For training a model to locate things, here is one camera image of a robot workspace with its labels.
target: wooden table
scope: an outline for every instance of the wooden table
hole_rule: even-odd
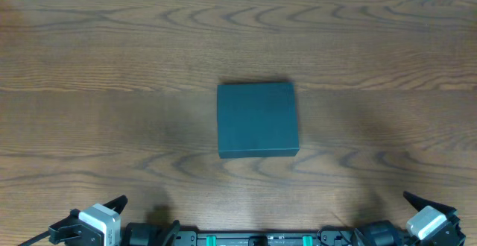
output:
[[[123,223],[313,229],[460,211],[477,239],[477,0],[0,0],[0,245]],[[296,157],[221,160],[217,84],[291,80]]]

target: dark green rectangular box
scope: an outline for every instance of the dark green rectangular box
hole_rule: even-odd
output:
[[[292,83],[219,85],[221,158],[293,157],[300,150]]]

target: green strip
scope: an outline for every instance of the green strip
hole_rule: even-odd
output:
[[[206,237],[206,246],[217,246],[217,237],[207,236]]]
[[[303,236],[303,246],[313,246],[313,238],[311,236]]]

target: wooden tabletop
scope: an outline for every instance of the wooden tabletop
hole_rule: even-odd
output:
[[[290,80],[296,157],[221,160],[216,86]],[[123,224],[317,230],[459,209],[477,245],[477,0],[0,0],[0,245]]]

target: teal box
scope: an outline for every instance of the teal box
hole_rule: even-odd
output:
[[[293,157],[300,150],[292,83],[219,85],[221,158]]]

